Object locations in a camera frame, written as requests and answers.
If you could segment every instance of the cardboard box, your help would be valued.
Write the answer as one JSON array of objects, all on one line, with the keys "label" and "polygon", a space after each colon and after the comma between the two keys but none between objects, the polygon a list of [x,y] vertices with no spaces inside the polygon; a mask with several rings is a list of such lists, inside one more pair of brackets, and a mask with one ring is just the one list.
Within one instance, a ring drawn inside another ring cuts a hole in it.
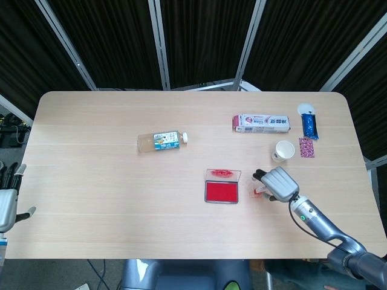
[{"label": "cardboard box", "polygon": [[240,133],[286,133],[290,130],[287,116],[243,114],[232,118],[235,132]]}]

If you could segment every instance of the blue package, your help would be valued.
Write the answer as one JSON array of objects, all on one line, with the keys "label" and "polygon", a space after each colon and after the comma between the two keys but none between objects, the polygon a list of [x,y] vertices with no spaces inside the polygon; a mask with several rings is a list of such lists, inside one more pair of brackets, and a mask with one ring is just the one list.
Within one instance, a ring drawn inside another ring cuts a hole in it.
[{"label": "blue package", "polygon": [[317,140],[316,116],[313,114],[302,114],[302,127],[304,129],[304,136]]}]

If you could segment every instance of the robotic hand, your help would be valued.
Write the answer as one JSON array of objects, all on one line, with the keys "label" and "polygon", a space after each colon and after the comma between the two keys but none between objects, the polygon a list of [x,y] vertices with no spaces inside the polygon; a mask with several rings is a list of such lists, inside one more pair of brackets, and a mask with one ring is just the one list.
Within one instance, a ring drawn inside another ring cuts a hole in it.
[{"label": "robotic hand", "polygon": [[25,164],[22,164],[14,174],[13,180],[11,175],[7,176],[3,188],[0,189],[0,273],[7,247],[7,239],[4,237],[4,233],[9,231],[15,223],[30,218],[36,211],[36,207],[31,207],[26,213],[16,214],[19,189],[26,167]]},{"label": "robotic hand", "polygon": [[[387,263],[367,252],[361,243],[337,228],[307,197],[299,195],[298,184],[282,167],[269,172],[258,169],[253,177],[273,194],[269,200],[288,202],[291,218],[301,230],[334,247],[328,254],[328,260],[336,271],[356,279],[366,279],[380,289],[387,289]],[[316,235],[303,229],[291,211]],[[333,239],[339,239],[342,243],[335,246],[330,243]]]}]

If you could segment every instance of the bottle cap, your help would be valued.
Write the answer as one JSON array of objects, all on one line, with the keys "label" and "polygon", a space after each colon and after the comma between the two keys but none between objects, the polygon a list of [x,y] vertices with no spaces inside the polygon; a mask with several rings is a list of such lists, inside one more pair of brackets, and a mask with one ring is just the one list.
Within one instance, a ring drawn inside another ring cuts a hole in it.
[{"label": "bottle cap", "polygon": [[183,142],[187,143],[188,142],[188,135],[187,132],[183,132]]}]

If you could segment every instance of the red ink pad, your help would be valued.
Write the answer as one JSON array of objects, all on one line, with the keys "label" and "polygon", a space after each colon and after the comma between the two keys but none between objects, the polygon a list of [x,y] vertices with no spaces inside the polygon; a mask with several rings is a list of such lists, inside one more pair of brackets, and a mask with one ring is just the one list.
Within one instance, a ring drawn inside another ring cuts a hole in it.
[{"label": "red ink pad", "polygon": [[238,183],[206,181],[206,202],[238,203]]}]

